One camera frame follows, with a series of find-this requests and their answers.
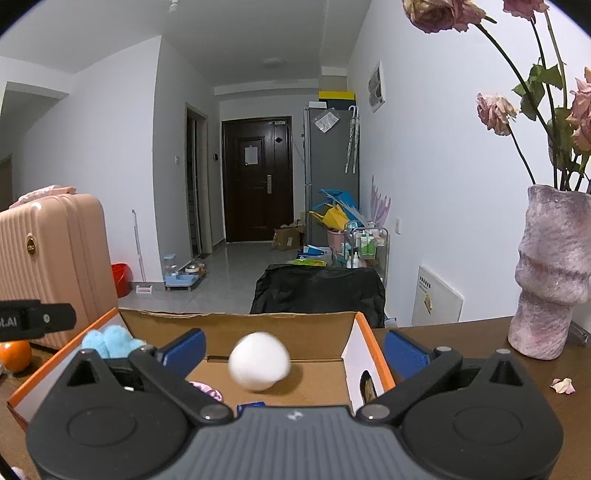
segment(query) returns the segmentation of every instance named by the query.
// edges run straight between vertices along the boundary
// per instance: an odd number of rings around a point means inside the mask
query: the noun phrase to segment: mop
[[[138,232],[138,216],[135,213],[135,210],[131,210],[131,214],[134,216],[134,233],[135,233],[135,247],[138,251],[138,260],[139,260],[139,270],[142,274],[142,283],[146,283],[146,272],[144,270],[144,257],[142,256],[142,249],[139,245],[139,232]],[[151,294],[152,293],[152,285],[149,287],[140,287],[137,285],[135,287],[136,293],[142,294]]]

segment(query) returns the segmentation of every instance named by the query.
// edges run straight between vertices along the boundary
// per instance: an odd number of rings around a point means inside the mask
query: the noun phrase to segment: rose stem
[[[548,127],[546,125],[546,122],[545,122],[544,118],[542,117],[542,114],[540,113],[540,111],[538,110],[538,108],[534,105],[534,102],[533,102],[533,99],[534,98],[531,95],[530,89],[527,87],[527,84],[525,83],[525,80],[521,76],[521,73],[519,73],[519,70],[517,70],[517,67],[515,66],[515,64],[509,58],[509,55],[507,55],[505,53],[505,50],[503,50],[503,47],[501,47],[499,45],[499,43],[494,39],[494,37],[490,33],[488,33],[488,30],[486,28],[484,28],[480,24],[476,24],[476,28],[478,30],[480,30],[482,33],[484,33],[484,35],[486,35],[486,37],[492,42],[492,44],[496,47],[496,49],[499,52],[501,52],[501,55],[503,55],[503,58],[507,61],[507,63],[509,64],[509,66],[511,67],[511,69],[513,70],[513,72],[515,73],[515,75],[517,75],[517,78],[519,78],[519,82],[520,82],[521,86],[525,90],[525,94],[527,95],[527,99],[530,101],[531,106],[535,109],[535,114],[537,115],[538,119],[540,120],[540,122],[542,122],[542,127],[544,127],[544,130],[546,130],[546,134],[548,136],[550,136],[550,131],[548,130]]]
[[[527,173],[530,174],[531,182],[535,185],[534,174],[532,174],[532,172],[530,170],[530,166],[527,164],[527,160],[525,159],[525,157],[523,156],[523,153],[521,152],[521,149],[519,148],[519,144],[517,143],[517,139],[515,138],[513,130],[511,129],[510,125],[507,125],[507,128],[509,129],[509,133],[511,134],[511,138],[513,138],[513,142],[515,143],[515,148],[517,148],[517,153],[519,153],[521,160],[523,160],[525,168],[527,168]]]
[[[558,44],[556,43],[556,37],[554,36],[554,30],[552,30],[552,23],[550,23],[550,16],[548,15],[548,11],[544,12],[546,17],[546,24],[548,25],[548,32],[550,33],[550,38],[552,39],[552,45],[554,46],[554,51],[556,52],[556,58],[558,59],[558,67],[560,68],[560,74],[562,75],[562,95],[564,100],[564,108],[567,108],[569,103],[569,98],[566,92],[566,75],[564,74],[564,62],[562,61],[562,57],[560,56],[560,52],[558,51]]]
[[[575,155],[574,156],[574,161],[577,161],[577,158],[579,156]],[[581,166],[579,167],[579,179],[577,181],[577,186],[574,188],[576,192],[579,191],[579,188],[581,187],[581,183],[583,182],[583,178],[584,178],[584,174],[585,174],[585,168],[587,168],[587,162],[589,161],[589,156],[587,155],[586,157],[583,157],[581,159]]]
[[[544,49],[542,48],[542,42],[540,40],[540,36],[538,35],[538,29],[535,27],[535,20],[530,20],[531,28],[534,29],[535,39],[538,42],[538,48],[540,49],[540,60],[542,61],[542,66],[544,70],[547,68],[546,66],[546,59],[544,57]],[[550,85],[546,84],[546,91],[548,92],[548,101],[550,102],[550,112],[552,114],[552,163],[554,164],[554,188],[558,188],[558,129],[556,128],[556,112],[554,111],[554,99],[552,98],[552,91],[550,90]],[[563,166],[564,170],[561,171],[560,174],[560,190],[562,190],[562,185],[564,183],[564,171],[566,166]]]

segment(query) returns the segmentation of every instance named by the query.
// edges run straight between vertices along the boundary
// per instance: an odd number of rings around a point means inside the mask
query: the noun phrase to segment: ceiling light
[[[276,69],[277,67],[281,67],[284,63],[285,60],[282,60],[278,57],[271,57],[270,59],[265,59],[262,61],[263,66],[268,69]]]

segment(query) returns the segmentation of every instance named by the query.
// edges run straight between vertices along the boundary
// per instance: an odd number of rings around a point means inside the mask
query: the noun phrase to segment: black chair
[[[253,313],[362,312],[384,328],[386,291],[372,268],[269,265],[256,282]]]

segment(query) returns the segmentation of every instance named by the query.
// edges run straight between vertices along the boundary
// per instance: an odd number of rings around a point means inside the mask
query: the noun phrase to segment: orange fruit
[[[0,343],[0,364],[6,370],[19,373],[31,363],[31,345],[27,340]]]

